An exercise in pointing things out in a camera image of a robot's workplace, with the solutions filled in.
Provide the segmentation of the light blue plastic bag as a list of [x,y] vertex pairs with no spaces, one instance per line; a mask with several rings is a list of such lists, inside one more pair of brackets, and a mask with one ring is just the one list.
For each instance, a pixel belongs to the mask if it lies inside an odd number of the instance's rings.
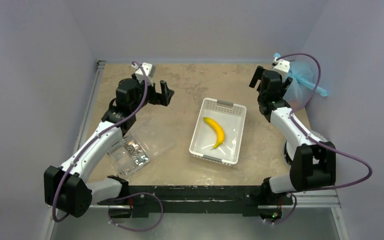
[[309,53],[292,53],[281,55],[275,53],[273,56],[280,56],[280,59],[292,56],[305,56],[314,61],[316,70],[305,61],[287,60],[290,61],[290,70],[288,77],[292,77],[293,81],[286,90],[285,100],[291,105],[306,105],[313,94],[318,94],[321,97],[327,97],[329,92],[320,86],[321,66],[319,61]]

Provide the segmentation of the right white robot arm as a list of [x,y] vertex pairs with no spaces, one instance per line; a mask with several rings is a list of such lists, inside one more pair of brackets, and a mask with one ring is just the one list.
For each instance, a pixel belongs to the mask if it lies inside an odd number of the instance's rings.
[[335,146],[313,135],[296,117],[283,96],[292,79],[257,66],[249,87],[258,91],[260,113],[277,127],[286,139],[285,158],[290,160],[289,173],[268,177],[260,196],[268,204],[287,192],[301,192],[333,186],[336,182]]

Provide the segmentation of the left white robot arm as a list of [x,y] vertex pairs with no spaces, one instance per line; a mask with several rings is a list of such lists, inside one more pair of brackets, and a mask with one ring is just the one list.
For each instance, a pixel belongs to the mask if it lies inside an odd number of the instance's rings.
[[[110,175],[105,180],[87,184],[103,156],[136,122],[137,112],[146,104],[167,107],[174,96],[167,82],[160,81],[161,92],[150,80],[122,79],[118,83],[107,111],[93,135],[59,167],[49,166],[44,174],[45,203],[52,207],[52,218],[58,223],[69,215],[79,218],[91,205],[112,200],[126,203],[129,191],[126,180]],[[59,218],[57,211],[65,213]]]

